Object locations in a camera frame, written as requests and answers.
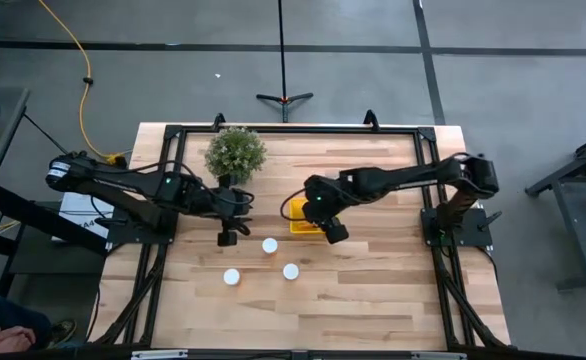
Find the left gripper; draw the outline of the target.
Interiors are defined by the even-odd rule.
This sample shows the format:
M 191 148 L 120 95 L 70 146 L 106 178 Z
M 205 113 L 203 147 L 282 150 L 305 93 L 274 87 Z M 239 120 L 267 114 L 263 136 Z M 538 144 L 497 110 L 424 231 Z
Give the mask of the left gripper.
M 254 195 L 241 189 L 219 188 L 207 195 L 200 216 L 204 218 L 230 219 L 247 215 L 252 209 Z M 242 235 L 251 234 L 248 223 L 252 218 L 234 221 L 233 228 Z

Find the yellow plastic basket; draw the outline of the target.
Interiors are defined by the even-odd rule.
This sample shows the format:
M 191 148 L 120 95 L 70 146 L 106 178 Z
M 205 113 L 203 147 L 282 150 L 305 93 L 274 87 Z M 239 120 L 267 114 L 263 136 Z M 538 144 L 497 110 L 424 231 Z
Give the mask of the yellow plastic basket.
M 310 235 L 310 234 L 323 234 L 324 231 L 306 220 L 303 220 L 304 213 L 302 211 L 303 205 L 307 200 L 303 197 L 296 197 L 288 203 L 288 217 L 289 230 L 292 234 Z

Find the green potted plant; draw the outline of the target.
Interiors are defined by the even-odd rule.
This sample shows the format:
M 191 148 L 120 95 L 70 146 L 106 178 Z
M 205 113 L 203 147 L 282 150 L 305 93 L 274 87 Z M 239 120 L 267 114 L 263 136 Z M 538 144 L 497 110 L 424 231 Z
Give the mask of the green potted plant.
M 258 133 L 246 127 L 222 129 L 209 142 L 205 153 L 207 170 L 216 177 L 232 176 L 247 183 L 266 162 L 267 149 Z

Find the white paper box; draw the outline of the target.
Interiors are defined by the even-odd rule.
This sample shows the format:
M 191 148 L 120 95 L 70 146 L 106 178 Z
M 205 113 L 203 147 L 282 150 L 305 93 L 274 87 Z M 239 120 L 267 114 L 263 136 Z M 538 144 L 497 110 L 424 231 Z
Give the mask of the white paper box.
M 89 195 L 65 193 L 59 215 L 106 239 L 108 230 L 96 223 L 98 218 L 111 218 L 114 207 Z

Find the black tripod stand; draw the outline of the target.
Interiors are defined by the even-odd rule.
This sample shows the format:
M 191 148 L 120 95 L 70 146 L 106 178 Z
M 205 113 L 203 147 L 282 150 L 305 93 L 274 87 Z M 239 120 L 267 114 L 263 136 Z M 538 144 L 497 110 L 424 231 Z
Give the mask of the black tripod stand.
M 260 101 L 271 101 L 280 106 L 281 121 L 289 122 L 290 106 L 297 101 L 308 100 L 314 97 L 312 92 L 302 93 L 289 96 L 287 93 L 287 76 L 286 76 L 286 58 L 285 58 L 285 39 L 283 24 L 283 4 L 282 0 L 277 0 L 278 9 L 278 32 L 279 32 L 279 58 L 280 58 L 280 75 L 281 75 L 281 95 L 272 96 L 266 94 L 257 94 L 256 99 Z

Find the person's shoe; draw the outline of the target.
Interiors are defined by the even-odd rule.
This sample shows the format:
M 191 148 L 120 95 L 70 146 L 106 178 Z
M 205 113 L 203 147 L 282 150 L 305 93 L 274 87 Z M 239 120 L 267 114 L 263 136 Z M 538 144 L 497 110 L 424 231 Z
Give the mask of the person's shoe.
M 73 319 L 65 319 L 53 324 L 46 342 L 46 348 L 54 348 L 66 343 L 74 336 L 76 330 L 77 322 Z

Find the person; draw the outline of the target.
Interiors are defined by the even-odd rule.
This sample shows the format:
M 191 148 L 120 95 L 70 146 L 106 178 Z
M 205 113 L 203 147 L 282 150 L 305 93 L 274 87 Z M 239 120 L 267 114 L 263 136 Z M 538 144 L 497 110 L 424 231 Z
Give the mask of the person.
M 15 326 L 32 329 L 37 338 L 36 343 L 28 350 L 39 350 L 45 347 L 49 338 L 51 323 L 42 313 L 18 305 L 0 297 L 0 329 Z

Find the person's hand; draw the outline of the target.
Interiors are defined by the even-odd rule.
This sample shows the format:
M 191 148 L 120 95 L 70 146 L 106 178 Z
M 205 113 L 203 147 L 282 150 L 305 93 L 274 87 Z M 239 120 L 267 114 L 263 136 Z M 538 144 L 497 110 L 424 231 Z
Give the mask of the person's hand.
M 36 343 L 36 336 L 32 329 L 15 326 L 0 329 L 0 354 L 25 352 Z

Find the black metal table frame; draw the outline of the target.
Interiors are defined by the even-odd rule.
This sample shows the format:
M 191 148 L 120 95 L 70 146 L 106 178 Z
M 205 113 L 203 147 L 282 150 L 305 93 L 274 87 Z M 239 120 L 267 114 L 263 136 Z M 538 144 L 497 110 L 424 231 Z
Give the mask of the black metal table frame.
M 445 336 L 432 255 L 423 240 L 418 189 L 348 209 L 349 238 L 292 234 L 282 201 L 313 174 L 385 169 L 417 163 L 416 127 L 373 132 L 351 125 L 269 127 L 263 169 L 246 185 L 255 195 L 251 234 L 217 245 L 219 225 L 183 217 L 168 250 L 152 343 L 155 347 L 220 349 L 441 350 Z M 278 242 L 265 254 L 262 241 Z M 287 280 L 288 263 L 300 275 Z M 228 286 L 223 273 L 238 269 Z

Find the silver frame bracket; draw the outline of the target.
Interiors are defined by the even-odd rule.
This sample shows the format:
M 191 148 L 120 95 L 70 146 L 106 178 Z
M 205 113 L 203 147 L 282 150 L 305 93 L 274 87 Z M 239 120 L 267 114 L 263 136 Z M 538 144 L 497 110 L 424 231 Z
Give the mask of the silver frame bracket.
M 467 355 L 464 353 L 455 352 L 431 352 L 431 351 L 420 351 L 412 352 L 411 360 L 468 360 Z
M 130 360 L 186 360 L 188 354 L 187 349 L 149 349 L 132 352 Z

